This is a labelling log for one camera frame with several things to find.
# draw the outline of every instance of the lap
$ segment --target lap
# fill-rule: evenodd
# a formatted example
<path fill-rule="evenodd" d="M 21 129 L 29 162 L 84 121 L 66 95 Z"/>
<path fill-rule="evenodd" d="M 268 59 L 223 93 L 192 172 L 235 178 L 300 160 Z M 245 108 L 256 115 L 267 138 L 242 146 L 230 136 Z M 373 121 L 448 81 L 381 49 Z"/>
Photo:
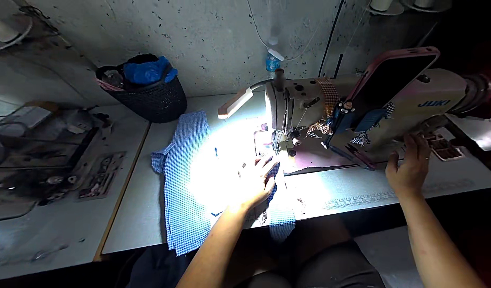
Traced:
<path fill-rule="evenodd" d="M 237 288 L 291 287 L 288 280 L 264 272 L 242 282 Z M 354 241 L 333 245 L 306 261 L 295 281 L 296 288 L 378 287 L 384 288 L 376 269 Z"/>

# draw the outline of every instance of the juki logo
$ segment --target juki logo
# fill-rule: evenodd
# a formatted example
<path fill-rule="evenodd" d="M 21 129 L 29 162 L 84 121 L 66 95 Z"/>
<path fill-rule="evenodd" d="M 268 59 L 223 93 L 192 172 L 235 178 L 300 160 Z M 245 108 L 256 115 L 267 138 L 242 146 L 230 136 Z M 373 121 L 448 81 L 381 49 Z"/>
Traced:
<path fill-rule="evenodd" d="M 418 107 L 424 107 L 424 106 L 445 106 L 446 104 L 450 103 L 451 100 L 439 100 L 439 101 L 427 101 L 423 104 L 419 104 Z"/>

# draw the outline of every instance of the smartphone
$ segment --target smartphone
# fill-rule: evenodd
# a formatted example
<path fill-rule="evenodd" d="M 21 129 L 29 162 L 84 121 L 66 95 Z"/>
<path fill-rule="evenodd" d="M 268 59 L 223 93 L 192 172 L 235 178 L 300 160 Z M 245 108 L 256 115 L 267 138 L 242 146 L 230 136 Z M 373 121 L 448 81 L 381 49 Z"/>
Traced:
<path fill-rule="evenodd" d="M 357 82 L 347 101 L 355 108 L 351 128 L 371 110 L 381 109 L 439 57 L 435 47 L 400 49 L 377 56 Z"/>

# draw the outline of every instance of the pink phone case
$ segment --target pink phone case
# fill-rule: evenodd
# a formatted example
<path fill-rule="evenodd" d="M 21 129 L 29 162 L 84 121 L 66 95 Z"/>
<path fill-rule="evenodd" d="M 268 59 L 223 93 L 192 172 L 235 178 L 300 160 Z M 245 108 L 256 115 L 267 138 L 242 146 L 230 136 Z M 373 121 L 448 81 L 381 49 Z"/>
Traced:
<path fill-rule="evenodd" d="M 391 50 L 391 51 L 384 52 L 381 55 L 378 55 L 373 61 L 373 63 L 368 65 L 368 68 L 364 72 L 362 78 L 357 82 L 352 92 L 347 96 L 347 100 L 354 99 L 357 93 L 361 90 L 361 88 L 363 88 L 364 84 L 368 81 L 368 79 L 370 79 L 371 75 L 373 75 L 375 70 L 380 66 L 382 62 L 389 59 L 420 57 L 420 56 L 428 56 L 428 55 L 435 55 L 436 57 L 422 71 L 428 69 L 428 67 L 430 67 L 430 65 L 432 65 L 437 60 L 437 58 L 439 58 L 439 56 L 441 55 L 441 53 L 437 48 L 429 46 L 429 47 L 421 47 L 421 48 Z M 418 76 L 419 75 L 416 75 L 410 82 L 407 83 L 407 85 L 409 85 L 409 83 L 414 81 L 414 79 L 416 79 Z"/>

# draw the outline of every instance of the right hand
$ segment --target right hand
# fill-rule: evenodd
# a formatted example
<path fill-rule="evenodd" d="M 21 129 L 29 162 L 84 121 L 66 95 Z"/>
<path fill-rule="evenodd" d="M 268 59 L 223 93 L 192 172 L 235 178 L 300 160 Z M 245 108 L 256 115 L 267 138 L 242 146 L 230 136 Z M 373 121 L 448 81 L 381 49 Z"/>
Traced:
<path fill-rule="evenodd" d="M 407 147 L 403 164 L 398 167 L 398 153 L 393 151 L 386 167 L 386 177 L 398 199 L 421 196 L 431 152 L 428 142 L 420 135 L 406 134 L 403 140 Z"/>
<path fill-rule="evenodd" d="M 270 171 L 279 164 L 276 157 L 254 158 L 242 164 L 238 172 L 240 180 L 233 187 L 231 210 L 250 210 L 270 196 L 275 186 Z"/>

